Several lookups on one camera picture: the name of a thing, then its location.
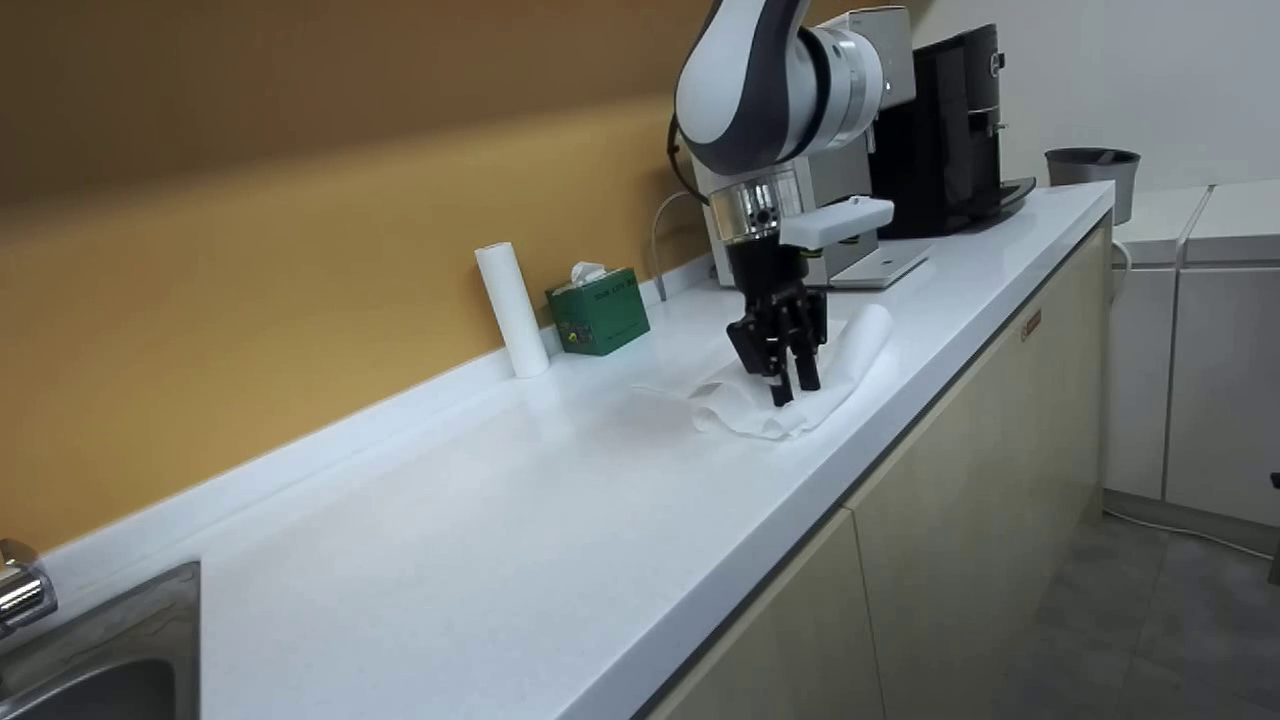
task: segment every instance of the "stainless steel sink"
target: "stainless steel sink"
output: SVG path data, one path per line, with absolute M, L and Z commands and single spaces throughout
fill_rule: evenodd
M 0 642 L 0 720 L 195 720 L 200 564 Z

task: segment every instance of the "tissue box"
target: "tissue box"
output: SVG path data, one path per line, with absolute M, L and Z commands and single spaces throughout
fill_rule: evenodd
M 547 289 L 565 350 L 607 356 L 650 331 L 638 270 Z

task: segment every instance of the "yellow wall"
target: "yellow wall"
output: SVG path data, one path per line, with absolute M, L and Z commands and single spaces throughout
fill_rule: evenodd
M 639 267 L 692 0 L 0 10 L 0 536 L 62 543 Z

